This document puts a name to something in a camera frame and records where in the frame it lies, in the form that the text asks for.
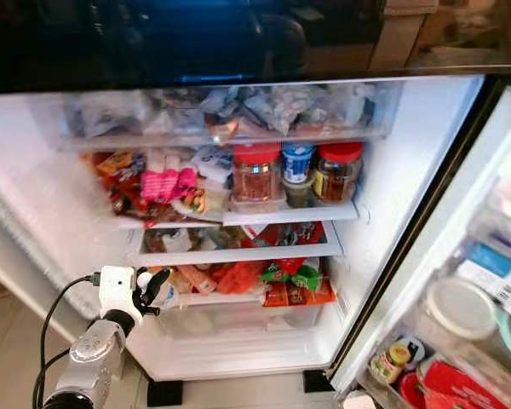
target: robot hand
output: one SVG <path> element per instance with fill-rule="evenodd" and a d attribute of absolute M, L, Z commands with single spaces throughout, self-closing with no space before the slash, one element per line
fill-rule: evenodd
<path fill-rule="evenodd" d="M 56 391 L 43 409 L 101 409 L 112 384 L 125 339 L 143 315 L 158 315 L 151 303 L 170 275 L 164 268 L 151 275 L 144 268 L 102 268 L 94 280 L 99 289 L 100 320 L 97 320 L 70 348 L 69 362 L 59 378 Z"/>

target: black refrigerator top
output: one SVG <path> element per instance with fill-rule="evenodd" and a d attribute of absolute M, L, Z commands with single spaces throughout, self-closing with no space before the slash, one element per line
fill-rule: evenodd
<path fill-rule="evenodd" d="M 511 0 L 0 0 L 0 93 L 511 72 Z"/>

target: floor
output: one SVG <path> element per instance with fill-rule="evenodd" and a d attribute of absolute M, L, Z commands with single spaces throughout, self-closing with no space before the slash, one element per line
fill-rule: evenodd
<path fill-rule="evenodd" d="M 30 408 L 38 369 L 42 321 L 15 297 L 0 297 L 0 408 Z M 57 333 L 48 334 L 49 356 L 68 347 Z M 64 368 L 59 360 L 48 372 L 45 395 Z M 105 409 L 146 409 L 147 380 L 128 358 L 114 380 Z M 176 409 L 334 409 L 333 393 L 302 393 L 300 374 L 187 382 L 184 404 Z"/>

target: refrigerator foot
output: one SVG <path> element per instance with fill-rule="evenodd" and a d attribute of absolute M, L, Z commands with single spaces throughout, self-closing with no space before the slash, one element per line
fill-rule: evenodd
<path fill-rule="evenodd" d="M 303 371 L 303 389 L 306 394 L 334 390 L 324 371 Z"/>
<path fill-rule="evenodd" d="M 181 405 L 184 381 L 155 382 L 147 385 L 147 407 Z"/>

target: wire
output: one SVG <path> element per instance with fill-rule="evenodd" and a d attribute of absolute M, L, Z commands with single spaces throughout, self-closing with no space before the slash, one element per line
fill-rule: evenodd
<path fill-rule="evenodd" d="M 42 381 L 45 379 L 45 372 L 49 369 L 50 366 L 52 366 L 57 360 L 62 358 L 65 355 L 68 355 L 68 352 L 70 349 L 65 349 L 60 354 L 56 355 L 55 357 L 51 358 L 47 364 L 43 366 L 42 369 L 40 369 L 40 372 L 38 373 L 36 377 L 36 382 L 34 383 L 34 390 L 32 391 L 32 409 L 38 409 L 39 407 L 42 407 L 41 405 L 38 406 L 37 398 L 39 395 L 39 391 L 43 390 L 43 384 Z"/>
<path fill-rule="evenodd" d="M 42 334 L 40 335 L 40 371 L 43 371 L 41 386 L 39 387 L 39 390 L 37 392 L 37 407 L 42 407 L 43 405 L 43 389 L 45 387 L 45 335 L 47 333 L 49 322 L 51 321 L 51 315 L 53 315 L 53 312 L 57 308 L 57 305 L 59 305 L 59 301 L 61 298 L 65 295 L 65 293 L 74 285 L 78 283 L 82 283 L 84 281 L 92 281 L 93 276 L 92 275 L 85 275 L 83 277 L 80 277 L 79 279 L 73 280 L 71 283 L 69 283 L 59 294 L 57 299 L 51 304 L 51 308 L 49 309 L 49 312 L 47 316 L 45 317 L 45 321 L 43 322 L 42 327 Z"/>

